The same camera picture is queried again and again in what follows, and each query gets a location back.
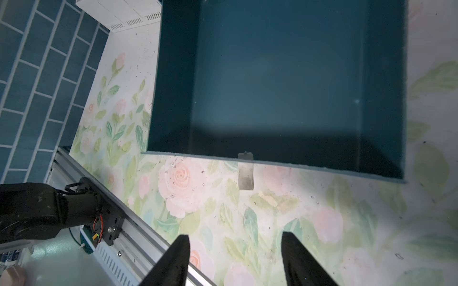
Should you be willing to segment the teal drawer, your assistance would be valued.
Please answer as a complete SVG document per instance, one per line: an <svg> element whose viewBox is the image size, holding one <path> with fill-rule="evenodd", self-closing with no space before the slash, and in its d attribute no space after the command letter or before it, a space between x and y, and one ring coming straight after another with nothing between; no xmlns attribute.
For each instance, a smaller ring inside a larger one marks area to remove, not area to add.
<svg viewBox="0 0 458 286"><path fill-rule="evenodd" d="M163 1L146 150L404 181L406 1Z"/></svg>

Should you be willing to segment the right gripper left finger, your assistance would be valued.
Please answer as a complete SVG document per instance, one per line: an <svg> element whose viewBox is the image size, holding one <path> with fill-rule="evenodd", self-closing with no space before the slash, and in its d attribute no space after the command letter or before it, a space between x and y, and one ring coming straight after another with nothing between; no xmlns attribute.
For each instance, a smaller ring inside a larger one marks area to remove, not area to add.
<svg viewBox="0 0 458 286"><path fill-rule="evenodd" d="M163 254L140 286L184 286L190 259L188 235L179 235Z"/></svg>

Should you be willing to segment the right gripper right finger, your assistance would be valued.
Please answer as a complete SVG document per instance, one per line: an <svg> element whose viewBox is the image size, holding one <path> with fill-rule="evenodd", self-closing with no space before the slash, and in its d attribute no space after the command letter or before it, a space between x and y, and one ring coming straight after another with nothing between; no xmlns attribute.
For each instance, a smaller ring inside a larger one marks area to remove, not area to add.
<svg viewBox="0 0 458 286"><path fill-rule="evenodd" d="M294 233L282 233L281 256L288 286L337 286Z"/></svg>

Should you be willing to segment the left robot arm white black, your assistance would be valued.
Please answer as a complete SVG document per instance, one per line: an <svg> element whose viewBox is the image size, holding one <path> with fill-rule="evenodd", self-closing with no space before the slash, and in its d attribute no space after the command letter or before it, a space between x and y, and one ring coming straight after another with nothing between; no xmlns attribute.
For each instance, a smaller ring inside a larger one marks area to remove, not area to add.
<svg viewBox="0 0 458 286"><path fill-rule="evenodd" d="M43 183L1 185L1 243L55 238L66 228L87 226L97 246L112 245L125 219L88 178L56 189Z"/></svg>

